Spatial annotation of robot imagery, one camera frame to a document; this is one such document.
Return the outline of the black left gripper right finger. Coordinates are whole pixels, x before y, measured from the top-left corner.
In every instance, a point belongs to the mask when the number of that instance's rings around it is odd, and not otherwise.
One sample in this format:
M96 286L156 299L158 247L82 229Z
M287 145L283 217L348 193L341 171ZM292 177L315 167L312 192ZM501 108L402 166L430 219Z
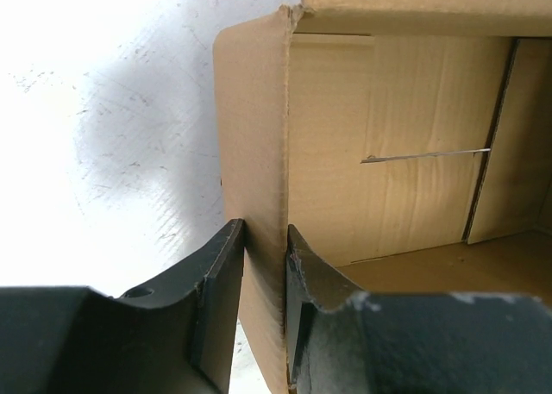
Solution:
M548 393L551 239L336 268L289 228L286 339L295 393Z

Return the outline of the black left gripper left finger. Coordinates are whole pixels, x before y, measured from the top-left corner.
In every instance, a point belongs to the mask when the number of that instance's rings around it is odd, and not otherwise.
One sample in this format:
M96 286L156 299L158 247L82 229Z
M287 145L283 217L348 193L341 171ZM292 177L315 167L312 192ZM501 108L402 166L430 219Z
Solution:
M109 297L86 286L1 290L4 393L225 393L244 261L243 220Z

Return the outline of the brown cardboard express box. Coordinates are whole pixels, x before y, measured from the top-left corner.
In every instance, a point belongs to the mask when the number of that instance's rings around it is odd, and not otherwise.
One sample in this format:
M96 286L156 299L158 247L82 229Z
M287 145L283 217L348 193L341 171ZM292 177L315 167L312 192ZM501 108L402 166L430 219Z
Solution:
M301 0L213 45L239 317L289 385L288 230L336 268L551 239L551 0Z

